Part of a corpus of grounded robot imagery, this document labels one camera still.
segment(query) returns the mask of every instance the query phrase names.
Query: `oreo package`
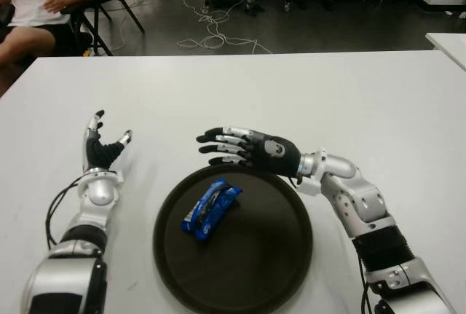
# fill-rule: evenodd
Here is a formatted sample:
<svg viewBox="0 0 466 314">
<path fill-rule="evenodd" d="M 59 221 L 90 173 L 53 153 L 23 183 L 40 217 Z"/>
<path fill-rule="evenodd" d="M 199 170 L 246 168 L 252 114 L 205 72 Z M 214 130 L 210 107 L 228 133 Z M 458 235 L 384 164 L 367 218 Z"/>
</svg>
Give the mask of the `oreo package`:
<svg viewBox="0 0 466 314">
<path fill-rule="evenodd" d="M 241 188 L 229 185 L 225 178 L 217 179 L 183 219 L 181 230 L 194 233 L 198 240 L 206 240 L 241 192 Z"/>
</svg>

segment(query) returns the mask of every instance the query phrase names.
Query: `robotic arm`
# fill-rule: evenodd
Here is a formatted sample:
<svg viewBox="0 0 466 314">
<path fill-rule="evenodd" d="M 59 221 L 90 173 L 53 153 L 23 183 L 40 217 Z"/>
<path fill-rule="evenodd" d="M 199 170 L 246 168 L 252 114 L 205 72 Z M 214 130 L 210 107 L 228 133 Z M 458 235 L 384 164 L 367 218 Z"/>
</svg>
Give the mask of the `robotic arm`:
<svg viewBox="0 0 466 314">
<path fill-rule="evenodd" d="M 80 211 L 30 277 L 23 294 L 24 314 L 103 312 L 106 263 L 102 257 L 110 213 L 119 198 L 117 184 L 122 183 L 121 175 L 108 169 L 131 141 L 132 131 L 102 145 L 98 133 L 102 116 L 103 111 L 97 112 L 84 133 L 84 175 L 77 183 Z"/>
<path fill-rule="evenodd" d="M 301 154 L 284 138 L 241 128 L 214 128 L 197 141 L 212 142 L 202 153 L 230 154 L 211 159 L 211 165 L 244 165 L 297 178 L 303 193 L 322 192 L 363 260 L 368 286 L 382 298 L 375 313 L 456 314 L 422 259 L 412 254 L 382 193 L 350 161 L 324 149 Z"/>
</svg>

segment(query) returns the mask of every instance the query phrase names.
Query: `white table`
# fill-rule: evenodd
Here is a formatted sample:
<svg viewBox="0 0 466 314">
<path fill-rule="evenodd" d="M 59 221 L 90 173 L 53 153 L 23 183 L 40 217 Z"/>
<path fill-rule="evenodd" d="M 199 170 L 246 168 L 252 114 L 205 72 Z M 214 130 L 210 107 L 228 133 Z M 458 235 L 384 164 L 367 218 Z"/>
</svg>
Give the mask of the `white table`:
<svg viewBox="0 0 466 314">
<path fill-rule="evenodd" d="M 460 68 L 466 71 L 466 34 L 428 33 L 425 36 L 435 48 L 447 54 Z"/>
<path fill-rule="evenodd" d="M 157 211 L 204 167 L 194 138 L 236 125 L 324 146 L 380 188 L 413 252 L 466 313 L 466 82 L 440 51 L 39 59 L 0 100 L 0 313 L 19 313 L 26 279 L 46 254 L 52 197 L 80 174 L 88 118 L 103 138 L 134 140 L 106 252 L 106 313 L 188 313 L 152 257 Z M 314 231 L 306 280 L 278 313 L 358 313 L 362 286 L 350 240 L 321 195 L 301 196 Z M 58 237 L 78 211 L 72 192 Z"/>
</svg>

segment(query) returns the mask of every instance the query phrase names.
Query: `gray floor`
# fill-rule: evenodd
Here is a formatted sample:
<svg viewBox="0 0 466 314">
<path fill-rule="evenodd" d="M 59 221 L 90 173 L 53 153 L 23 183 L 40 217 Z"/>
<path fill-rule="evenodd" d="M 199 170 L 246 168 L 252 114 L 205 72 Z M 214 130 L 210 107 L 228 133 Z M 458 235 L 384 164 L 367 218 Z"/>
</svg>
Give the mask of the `gray floor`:
<svg viewBox="0 0 466 314">
<path fill-rule="evenodd" d="M 186 0 L 200 10 L 204 0 Z M 253 44 L 225 45 L 217 50 L 182 48 L 183 39 L 202 40 L 207 23 L 183 5 L 183 0 L 127 0 L 146 29 L 140 33 L 124 10 L 112 10 L 113 23 L 102 16 L 101 36 L 115 55 L 225 55 L 251 54 Z M 283 0 L 263 0 L 266 12 L 257 17 L 232 10 L 231 18 L 219 25 L 228 37 L 257 39 L 273 53 L 348 52 L 375 50 L 428 50 L 427 32 L 466 32 L 465 20 L 457 14 L 425 12 L 414 3 L 340 1 L 332 12 L 319 0 L 309 0 L 308 8 L 292 7 L 284 12 Z M 112 4 L 109 9 L 118 9 Z M 256 53 L 264 52 L 260 47 Z"/>
</svg>

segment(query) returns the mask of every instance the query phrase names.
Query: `round black tray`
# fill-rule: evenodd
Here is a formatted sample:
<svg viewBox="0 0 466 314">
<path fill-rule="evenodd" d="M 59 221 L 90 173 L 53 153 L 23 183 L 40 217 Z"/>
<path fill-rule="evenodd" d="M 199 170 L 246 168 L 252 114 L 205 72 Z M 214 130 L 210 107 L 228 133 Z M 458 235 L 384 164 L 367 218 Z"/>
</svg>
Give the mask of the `round black tray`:
<svg viewBox="0 0 466 314">
<path fill-rule="evenodd" d="M 205 242 L 181 220 L 220 177 L 243 189 Z M 270 313 L 301 285 L 312 229 L 299 196 L 280 178 L 235 165 L 203 168 L 168 195 L 154 228 L 154 257 L 172 294 L 198 313 Z"/>
</svg>

